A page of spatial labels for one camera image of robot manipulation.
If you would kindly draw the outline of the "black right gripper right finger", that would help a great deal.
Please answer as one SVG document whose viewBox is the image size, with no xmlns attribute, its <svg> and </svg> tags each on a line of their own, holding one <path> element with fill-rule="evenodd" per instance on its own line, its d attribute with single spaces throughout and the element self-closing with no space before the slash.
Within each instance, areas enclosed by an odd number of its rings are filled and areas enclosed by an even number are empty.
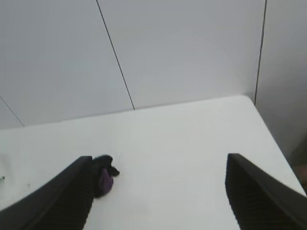
<svg viewBox="0 0 307 230">
<path fill-rule="evenodd" d="M 238 153 L 227 156 L 225 189 L 242 230 L 307 228 L 307 198 Z"/>
</svg>

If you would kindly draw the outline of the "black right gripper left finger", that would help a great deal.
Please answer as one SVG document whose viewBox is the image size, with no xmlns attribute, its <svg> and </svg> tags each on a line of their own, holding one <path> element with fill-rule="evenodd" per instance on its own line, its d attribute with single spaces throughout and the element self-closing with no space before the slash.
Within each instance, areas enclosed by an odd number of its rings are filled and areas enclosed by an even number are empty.
<svg viewBox="0 0 307 230">
<path fill-rule="evenodd" d="M 92 157 L 81 156 L 48 183 L 0 212 L 2 230 L 82 230 L 93 203 Z"/>
</svg>

